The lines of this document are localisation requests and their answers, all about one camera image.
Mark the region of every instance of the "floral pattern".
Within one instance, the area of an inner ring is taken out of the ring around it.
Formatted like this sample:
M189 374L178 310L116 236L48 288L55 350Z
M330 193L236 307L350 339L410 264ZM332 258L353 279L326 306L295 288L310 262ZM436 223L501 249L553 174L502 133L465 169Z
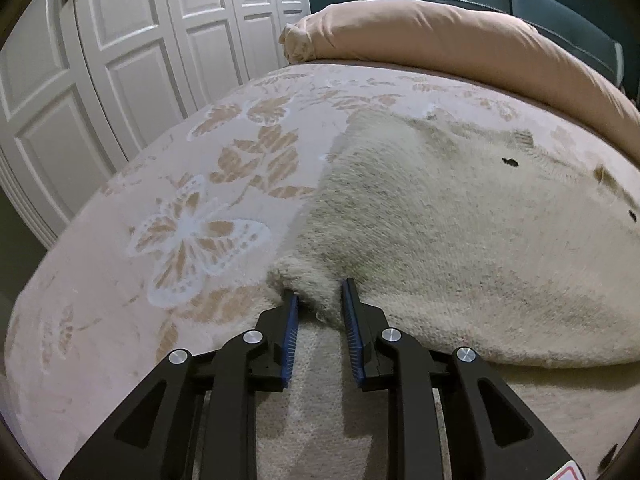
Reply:
M507 122L518 117L518 113L515 108L505 101L487 99L485 97L477 98L476 101L482 108L498 112L498 115Z
M193 140L205 135L241 114L252 123L262 124L263 126L273 126L287 116L289 109L285 105L290 101L291 97L284 95L269 99L248 101L242 107L238 104L215 106L207 113L205 121L187 134L187 140Z
M281 91L283 87L290 86L293 82L309 79L309 74L291 74L279 71L276 75L268 75L254 83L256 88L262 89L266 94L273 94L274 90Z
M443 85L434 84L432 82L433 78L429 78L426 76L401 75L401 76L398 76L398 79L405 80L405 81L413 81L414 85L412 89L415 90L416 92L431 92L431 91L446 92L447 91L447 87Z
M226 209L207 199L205 177L197 175L135 229L129 256L156 256L149 303L167 308L192 300L207 276L222 273L233 259L269 240L270 229L261 222L220 219Z
M116 174L111 180L103 184L98 190L104 196L109 196L113 193L121 192L127 186L136 186L142 182L141 179L130 181L129 177L136 174L144 166L143 162L137 164L129 164L124 170Z
M82 332L102 321L102 318L92 320L84 326L74 323L74 306L67 303L62 310L52 309L49 316L40 322L40 364L47 373L54 352L61 359L65 359L72 349L72 341L76 333Z
M252 187L275 198L308 195L314 191L313 187L283 185L298 169L297 140L297 129L283 132L279 124L263 126L257 140L235 139L230 146L225 146L218 158L220 171L210 173L209 180L220 184L252 176L234 204Z
M223 326L242 319L266 295L266 286L243 285L202 291L184 306L172 309L160 326L156 362L177 347L184 321Z

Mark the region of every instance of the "dark stain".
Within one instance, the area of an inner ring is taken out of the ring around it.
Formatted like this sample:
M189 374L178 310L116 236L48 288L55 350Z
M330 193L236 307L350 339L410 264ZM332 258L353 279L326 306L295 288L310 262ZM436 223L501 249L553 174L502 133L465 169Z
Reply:
M618 444L609 449L609 452L604 456L602 460L600 460L600 465L598 466L598 474L602 473L613 460L614 455L616 454L616 449L618 448Z

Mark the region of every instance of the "bedspread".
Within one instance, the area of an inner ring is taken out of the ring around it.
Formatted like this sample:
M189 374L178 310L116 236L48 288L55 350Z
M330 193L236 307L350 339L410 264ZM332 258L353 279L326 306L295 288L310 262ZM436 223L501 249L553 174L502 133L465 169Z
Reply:
M496 132L529 130L536 146L592 173L628 201L630 215L640 214L640 173L631 163L579 124L504 92L437 73L340 62L292 66L255 80L165 132L99 190L18 298L6 341L8 407L3 415L48 479L57 478L169 351L187 348L198 354L218 348L252 327L257 314L271 306L267 268L335 157L334 140L363 108L415 118L439 108ZM309 440L296 443L293 455L281 463L269 451L270 440L289 442L282 436L289 434L287 428L306 424L305 410L296 410L302 397L340 396L342 380L349 382L340 375L345 351L338 341L333 329L302 327L297 359L312 367L314 355L322 357L317 365L326 373L326 390L305 390L304 378L294 370L290 394L260 405L258 467L263 477L310 478L310 471L323 469L324 478L338 478L330 464L352 450L353 471L341 477L361 478L368 470L368 478L378 478L372 460L380 453L368 430L347 428L343 437L350 444L340 447L326 429L333 415L325 424L321 414L312 416L306 426ZM635 365L624 371L640 378ZM591 452L593 446L572 436L582 427L580 420L606 426L612 411L604 406L615 401L631 406L639 381L611 380L613 386L604 387L588 370L588 378L577 383L557 370L540 380L531 378L538 372L527 376L526 369L504 372L542 412L551 397L566 412L562 391L582 391L590 384L588 410L572 404L571 420L546 412L543 417L589 471L626 438L640 415L636 407L628 420L602 428ZM362 406L369 409L371 402L384 408L377 397L367 397L368 404L358 407L358 392L346 388L345 420L365 416ZM340 410L340 400L335 403ZM278 414L288 422L270 428L267 423ZM336 424L345 427L343 420ZM319 454L324 463L301 459L313 438L325 449L335 442Z

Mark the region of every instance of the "bed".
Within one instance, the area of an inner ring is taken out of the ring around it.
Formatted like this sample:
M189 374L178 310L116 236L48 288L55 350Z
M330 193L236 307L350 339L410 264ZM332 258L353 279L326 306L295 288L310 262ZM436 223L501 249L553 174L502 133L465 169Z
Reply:
M326 13L317 19L330 22ZM308 57L283 42L292 61ZM629 158L639 130L603 140L606 132L531 98L383 61L316 59L254 80L165 132L82 209L18 298L6 340L2 414L47 479L172 349L219 348L273 304L268 269L363 110L527 130L535 146L608 187L629 209L625 229L637 229L640 173ZM616 113L633 129L637 111L623 100ZM385 400L351 384L340 341L332 326L302 323L296 366L305 373L258 406L261 478L384 477L385 417L370 414ZM591 479L640 416L635 361L499 369Z

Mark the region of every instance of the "leaf pattern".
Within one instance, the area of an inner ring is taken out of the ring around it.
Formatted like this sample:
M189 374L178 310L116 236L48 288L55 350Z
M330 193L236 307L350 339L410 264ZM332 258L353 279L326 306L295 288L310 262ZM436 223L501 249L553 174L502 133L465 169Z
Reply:
M370 104L370 102L370 97L349 96L339 98L332 106L338 110L360 110Z
M293 80L293 79L303 79L305 77L308 77L307 74L283 74L283 73L279 73L277 75L273 75L273 76L268 76L267 78L263 79L262 81L258 81L256 83L254 83L254 86L273 86L276 83L279 83L280 81L284 81L284 80Z
M236 104L218 105L213 107L207 114L205 121L194 127L188 134L187 140L193 140L201 135L207 134L222 124L228 123L240 115L242 108Z
M176 316L197 323L221 325L244 317L256 301L264 296L265 285L262 284L201 292Z
M178 342L178 327L168 319L160 326L159 336L160 343L156 350L156 363L162 361L169 352L175 349L175 345Z
M392 83L391 81L380 81L370 77L367 79L366 85L363 85L362 88L365 86L396 86L396 83Z
M327 92L324 92L323 94L320 94L318 100L329 101L330 99L336 97L337 95L340 95L341 93L344 93L344 90L329 90Z
M129 164L126 168L117 173L113 178L102 184L102 186L100 186L100 189L98 190L98 193L101 193L104 196L110 196L114 193L120 193L128 186L135 186L137 184L140 184L142 180L139 179L130 182L129 177L136 174L138 170L140 170L144 166L144 162Z
M519 117L515 108L504 101L496 101L484 97L477 99L477 101L482 108L486 108L487 110L494 110L495 108L498 115L507 122Z
M289 101L288 96L262 99L247 110L246 118L264 126L273 126L287 115L284 105Z
M71 350L71 343L74 336L74 308L68 303L59 314L53 311L56 319L45 319L40 323L40 364L43 371L47 372L53 358L54 351L57 351L60 358L65 358Z
M383 104L385 106L391 106L396 104L396 101L398 100L399 97L402 97L402 96L399 94L383 94L383 95L374 96L374 99L379 101L380 104Z
M430 83L429 81L431 81L432 78L428 78L426 76L401 75L401 76L398 76L398 79L414 82L415 84L413 86L413 89L415 91L417 91L417 92L431 92L431 91L445 92L445 91L447 91L447 88L445 88L442 85L437 85L437 84Z
M313 188L282 185L298 169L297 141L297 129L283 132L280 124L262 126L257 140L235 139L231 146L222 149L218 158L221 171L210 173L209 180L220 184L251 176L232 205L239 203L250 188L259 189L274 198L308 195Z
M69 347L71 346L71 338L74 334L73 320L73 306L68 304L62 311L62 316L58 323L58 351L62 356L69 352Z
M187 184L187 182L190 181L192 178L193 178L193 175L191 173L185 173L178 180L172 179L171 176L168 176L167 180L172 184L172 186L175 187L175 189L180 189L182 186Z
M311 194L315 190L316 189L313 187L284 186L284 187L276 187L274 189L271 189L269 192L269 195L276 198L298 198L301 196Z

